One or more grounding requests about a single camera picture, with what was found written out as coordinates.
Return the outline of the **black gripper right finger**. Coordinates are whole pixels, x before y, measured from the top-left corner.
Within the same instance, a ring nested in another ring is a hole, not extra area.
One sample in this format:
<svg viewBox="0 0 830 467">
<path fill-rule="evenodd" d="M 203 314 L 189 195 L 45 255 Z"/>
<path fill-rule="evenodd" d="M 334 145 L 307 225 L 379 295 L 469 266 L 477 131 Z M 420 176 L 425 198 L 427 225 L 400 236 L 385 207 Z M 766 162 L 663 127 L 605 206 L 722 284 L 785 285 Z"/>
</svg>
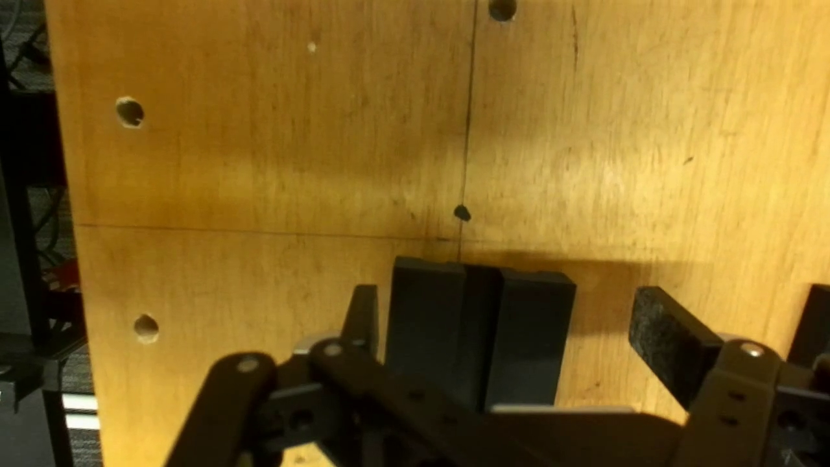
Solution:
<svg viewBox="0 0 830 467">
<path fill-rule="evenodd" d="M 671 467 L 830 467 L 830 369 L 722 338 L 663 289 L 636 291 L 627 342 L 687 409 Z"/>
</svg>

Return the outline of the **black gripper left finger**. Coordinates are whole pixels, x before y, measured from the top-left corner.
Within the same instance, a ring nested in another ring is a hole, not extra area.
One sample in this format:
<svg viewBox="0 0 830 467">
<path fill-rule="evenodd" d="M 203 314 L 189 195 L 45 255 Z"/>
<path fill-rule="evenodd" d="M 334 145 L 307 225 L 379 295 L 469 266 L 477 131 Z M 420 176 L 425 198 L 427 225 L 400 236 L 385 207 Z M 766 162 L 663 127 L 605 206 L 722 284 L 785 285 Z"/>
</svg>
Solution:
<svg viewBox="0 0 830 467">
<path fill-rule="evenodd" d="M 342 333 L 274 364 L 215 360 L 164 467 L 277 467 L 316 445 L 339 467 L 543 467 L 495 419 L 377 360 L 379 291 L 355 285 Z"/>
</svg>

